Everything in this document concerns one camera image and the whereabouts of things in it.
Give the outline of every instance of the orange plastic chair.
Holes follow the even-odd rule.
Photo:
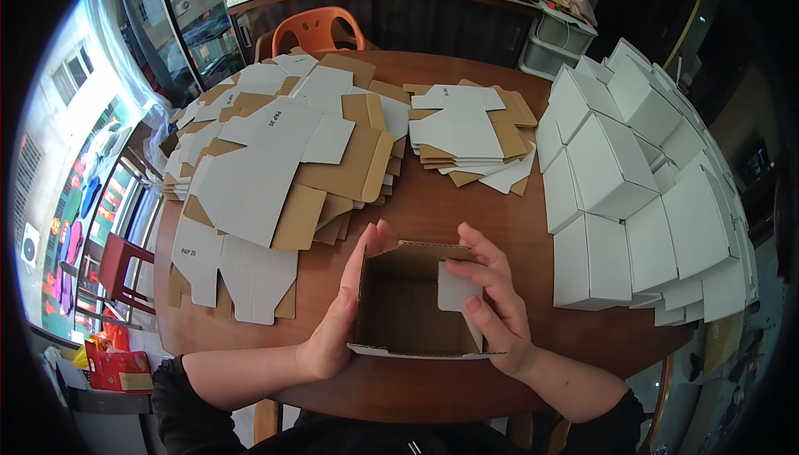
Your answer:
[[[335,47],[331,26],[336,18],[342,18],[352,27],[358,50],[366,50],[366,39],[361,33],[355,17],[341,7],[318,7],[306,10],[283,20],[272,38],[272,57],[280,54],[280,40],[287,32],[294,33],[297,42],[305,51],[339,50]]]

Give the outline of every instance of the air conditioner unit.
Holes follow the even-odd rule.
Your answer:
[[[25,234],[22,236],[22,250],[19,257],[22,258],[30,267],[36,267],[36,249],[39,247],[39,231],[25,223]]]

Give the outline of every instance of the red stool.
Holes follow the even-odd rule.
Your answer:
[[[155,255],[152,252],[144,250],[113,233],[109,233],[108,238],[105,240],[105,249],[102,252],[97,279],[102,283],[103,288],[110,294],[111,298],[122,301],[132,308],[155,314],[153,307],[134,299],[139,298],[146,301],[147,298],[144,295],[125,286],[125,275],[128,273],[128,264],[131,258],[155,264]]]

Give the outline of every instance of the glass door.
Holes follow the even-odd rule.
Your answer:
[[[169,0],[189,61],[205,88],[245,67],[225,0]]]

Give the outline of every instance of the red gift bag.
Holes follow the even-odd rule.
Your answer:
[[[151,393],[147,354],[144,351],[104,353],[94,342],[86,341],[86,358],[89,360],[89,383],[96,390],[120,393]]]

